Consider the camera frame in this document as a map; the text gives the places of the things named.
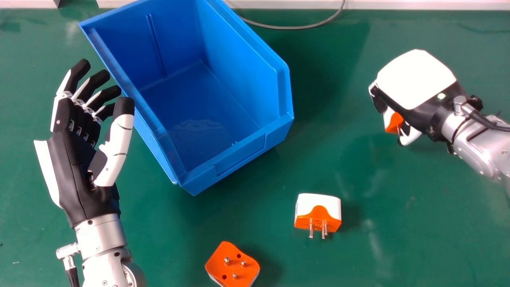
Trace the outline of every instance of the white wall edge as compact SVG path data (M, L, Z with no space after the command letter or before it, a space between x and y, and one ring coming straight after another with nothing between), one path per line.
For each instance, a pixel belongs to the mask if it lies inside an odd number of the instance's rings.
M336 9L340 0L224 0L240 9ZM133 0L97 0L100 8L116 8ZM344 9L374 10L510 10L510 0L346 0Z
M0 0L3 9L56 9L60 0Z

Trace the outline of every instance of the green table surface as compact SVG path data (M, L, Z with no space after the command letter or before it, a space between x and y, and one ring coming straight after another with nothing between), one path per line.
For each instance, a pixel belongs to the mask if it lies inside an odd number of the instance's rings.
M2 287L69 284L55 250L75 236L49 197L33 140L49 137L67 69L81 58L104 68L77 25L104 10L66 2L0 11ZM239 13L298 25L332 11ZM387 62L420 48L452 68L486 113L509 115L510 14L344 11L312 30L254 30L290 67L294 124L282 144L196 197L173 185L133 134L117 185L148 286L215 286L204 264L221 241L260 263L257 287L510 286L505 190L443 143L422 137L398 146L367 93ZM311 240L295 229L299 193L340 197L340 230Z

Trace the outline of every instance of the blue plastic bin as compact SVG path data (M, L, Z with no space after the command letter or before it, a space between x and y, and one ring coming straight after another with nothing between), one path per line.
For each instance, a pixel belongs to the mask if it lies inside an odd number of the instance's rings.
M222 0L140 0L81 29L174 184L196 195L282 142L287 64Z

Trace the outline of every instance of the orange and white plug adapter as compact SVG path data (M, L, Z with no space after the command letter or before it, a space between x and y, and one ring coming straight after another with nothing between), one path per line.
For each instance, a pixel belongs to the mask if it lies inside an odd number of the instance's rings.
M206 263L209 277L222 287L250 287L260 273L255 259L223 241Z
M315 230L322 231L322 239L328 232L336 232L342 225L342 207L339 198L320 194L300 194L297 197L294 227L308 229L310 238Z

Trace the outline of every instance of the robotic arm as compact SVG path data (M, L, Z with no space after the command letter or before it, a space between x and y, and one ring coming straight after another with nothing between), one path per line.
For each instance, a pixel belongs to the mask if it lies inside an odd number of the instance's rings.
M385 131L395 133L401 146L422 134L446 142L450 154L503 184L510 195L510 125L480 113L481 100L469 97L438 59L409 51L383 67L368 90Z
M133 131L135 104L118 97L112 86L94 94L110 79L102 70L78 88L90 70L82 59L71 68L54 99L51 137L34 141L39 164L53 202L64 210L77 242L59 248L71 287L79 287L73 256L83 259L83 287L145 287L145 277L126 249L115 180L124 164ZM96 151L101 122L112 116L105 143Z

